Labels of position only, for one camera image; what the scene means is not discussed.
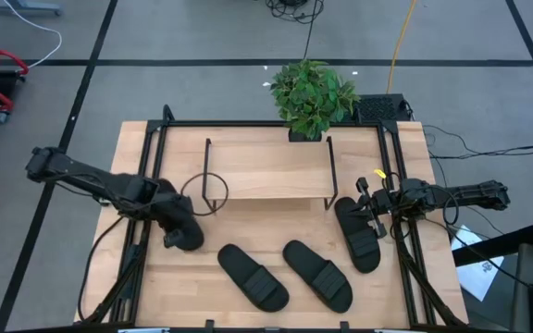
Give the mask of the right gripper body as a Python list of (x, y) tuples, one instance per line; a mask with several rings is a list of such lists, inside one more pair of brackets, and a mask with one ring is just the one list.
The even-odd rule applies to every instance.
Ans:
[[(356, 189), (360, 193), (359, 198), (366, 197), (371, 199), (371, 212), (375, 216), (375, 219), (371, 221), (374, 222), (373, 229), (377, 238), (384, 238), (387, 234), (390, 234), (395, 239), (396, 232), (403, 222), (402, 211), (399, 209), (399, 203), (395, 193), (382, 188), (370, 194), (368, 188), (369, 186), (365, 177), (361, 177), (356, 181)], [(390, 231), (387, 231), (380, 222), (379, 217), (382, 215), (389, 215), (391, 217)]]

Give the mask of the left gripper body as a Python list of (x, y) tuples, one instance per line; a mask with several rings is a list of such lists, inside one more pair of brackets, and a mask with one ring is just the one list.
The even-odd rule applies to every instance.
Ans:
[(174, 186), (166, 179), (157, 181), (159, 189), (154, 213), (157, 223), (163, 229), (164, 243), (167, 248), (191, 248), (192, 215), (188, 201), (177, 193)]

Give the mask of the black rubber slide sandal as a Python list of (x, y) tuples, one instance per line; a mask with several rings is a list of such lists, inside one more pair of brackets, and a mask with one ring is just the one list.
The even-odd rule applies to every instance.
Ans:
[(344, 273), (299, 240), (290, 240), (282, 255), (288, 266), (304, 281), (329, 310), (343, 314), (353, 303), (353, 289)]
[(175, 245), (183, 251), (194, 251), (205, 241), (204, 233), (188, 206), (180, 206), (176, 217), (180, 238)]
[(381, 252), (373, 227), (352, 216), (350, 208), (355, 203), (350, 197), (342, 197), (334, 204), (334, 209), (354, 267), (367, 274), (378, 268)]
[(282, 283), (237, 245), (226, 244), (219, 250), (217, 260), (257, 309), (274, 313), (288, 304), (290, 295)]

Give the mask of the black perforated box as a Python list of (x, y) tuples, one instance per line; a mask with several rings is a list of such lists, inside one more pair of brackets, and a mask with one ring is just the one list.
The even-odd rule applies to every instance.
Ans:
[(358, 122), (378, 120), (410, 121), (412, 108), (401, 93), (362, 94), (354, 106)]

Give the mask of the black plant pot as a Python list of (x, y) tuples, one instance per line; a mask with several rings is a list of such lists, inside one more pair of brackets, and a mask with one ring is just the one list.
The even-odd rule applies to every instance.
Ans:
[(318, 133), (314, 138), (310, 138), (306, 134), (294, 132), (292, 129), (289, 129), (288, 139), (289, 142), (320, 142), (322, 140), (322, 134)]

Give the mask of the green leafy plant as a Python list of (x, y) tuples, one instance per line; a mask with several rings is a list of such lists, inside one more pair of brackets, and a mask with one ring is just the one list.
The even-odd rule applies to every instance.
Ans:
[(281, 67), (269, 87), (279, 118), (291, 134), (313, 141), (354, 113), (354, 83), (326, 62), (303, 59)]

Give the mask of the white paper sheet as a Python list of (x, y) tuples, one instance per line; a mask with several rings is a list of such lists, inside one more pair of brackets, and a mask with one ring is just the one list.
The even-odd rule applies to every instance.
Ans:
[[(466, 226), (458, 228), (456, 236), (461, 240), (452, 240), (453, 250), (481, 241), (481, 238)], [(481, 302), (484, 301), (498, 273), (498, 269), (488, 261), (458, 266), (456, 270), (461, 287)]]

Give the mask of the black desk beam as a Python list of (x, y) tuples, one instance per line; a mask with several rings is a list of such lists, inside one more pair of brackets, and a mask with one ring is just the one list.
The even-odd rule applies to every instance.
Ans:
[(467, 243), (457, 250), (452, 250), (452, 256), (456, 266), (471, 265), (517, 253), (521, 244), (533, 245), (533, 225), (493, 239), (482, 240), (474, 244)]

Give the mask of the blue grey desk leg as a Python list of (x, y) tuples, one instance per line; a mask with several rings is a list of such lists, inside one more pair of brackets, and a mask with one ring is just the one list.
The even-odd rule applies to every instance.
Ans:
[(9, 14), (46, 13), (60, 17), (63, 14), (63, 9), (59, 5), (35, 0), (0, 0), (0, 12)]

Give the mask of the wooden shelf with black frame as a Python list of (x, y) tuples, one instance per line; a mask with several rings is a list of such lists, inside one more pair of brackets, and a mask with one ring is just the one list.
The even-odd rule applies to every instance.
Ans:
[(322, 199), (338, 196), (332, 139), (321, 142), (205, 142), (202, 198), (215, 208), (227, 200)]

